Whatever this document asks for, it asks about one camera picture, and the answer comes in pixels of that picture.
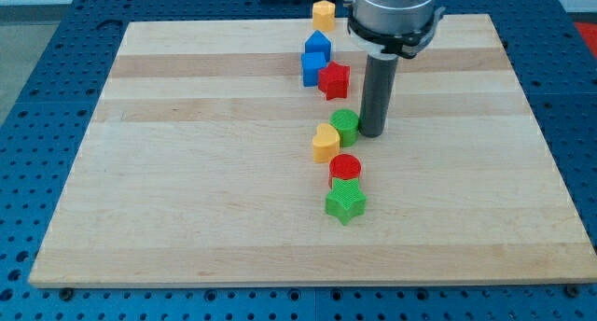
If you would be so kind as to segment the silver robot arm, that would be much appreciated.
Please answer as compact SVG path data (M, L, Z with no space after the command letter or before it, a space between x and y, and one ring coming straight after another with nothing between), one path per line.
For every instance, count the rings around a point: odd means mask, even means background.
M358 25L376 34L403 35L421 30L437 0L344 0Z

